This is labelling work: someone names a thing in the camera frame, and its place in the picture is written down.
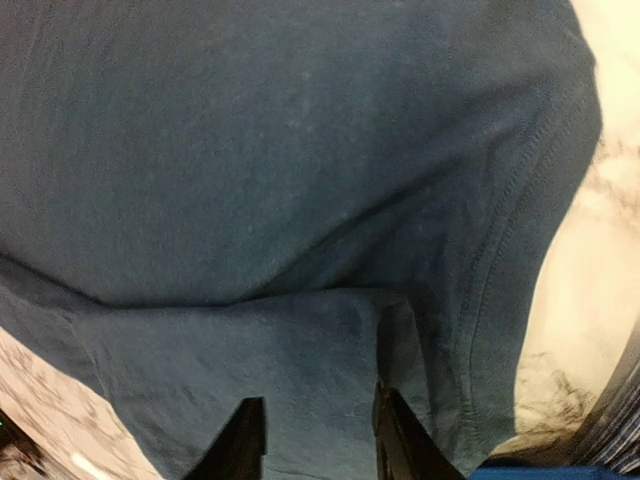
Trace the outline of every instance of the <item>white marble countertop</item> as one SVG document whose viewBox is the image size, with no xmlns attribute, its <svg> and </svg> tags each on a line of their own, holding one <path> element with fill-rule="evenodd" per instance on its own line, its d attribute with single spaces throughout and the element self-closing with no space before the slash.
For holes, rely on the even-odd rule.
<svg viewBox="0 0 640 480">
<path fill-rule="evenodd" d="M 640 2 L 575 0 L 598 62 L 604 131 L 540 273 L 516 385 L 519 438 L 578 428 L 640 313 Z M 157 472 L 110 405 L 0 329 L 0 405 L 82 479 Z"/>
</svg>

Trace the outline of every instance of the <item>marble surface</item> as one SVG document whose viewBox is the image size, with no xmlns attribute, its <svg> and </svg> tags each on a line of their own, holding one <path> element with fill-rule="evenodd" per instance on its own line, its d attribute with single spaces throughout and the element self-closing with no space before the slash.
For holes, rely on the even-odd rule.
<svg viewBox="0 0 640 480">
<path fill-rule="evenodd" d="M 598 62 L 604 131 L 540 273 L 516 384 L 519 437 L 578 428 L 640 313 L 640 2 L 575 0 Z M 0 329 L 0 405 L 80 479 L 157 472 L 110 405 Z"/>
</svg>

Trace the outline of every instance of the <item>black object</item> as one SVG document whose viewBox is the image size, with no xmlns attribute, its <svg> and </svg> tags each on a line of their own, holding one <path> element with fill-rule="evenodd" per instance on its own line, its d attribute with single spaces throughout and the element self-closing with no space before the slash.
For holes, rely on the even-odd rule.
<svg viewBox="0 0 640 480">
<path fill-rule="evenodd" d="M 462 480 L 400 393 L 376 386 L 373 407 L 378 480 Z"/>
<path fill-rule="evenodd" d="M 263 398 L 246 398 L 185 480 L 259 480 L 267 453 Z"/>
</svg>

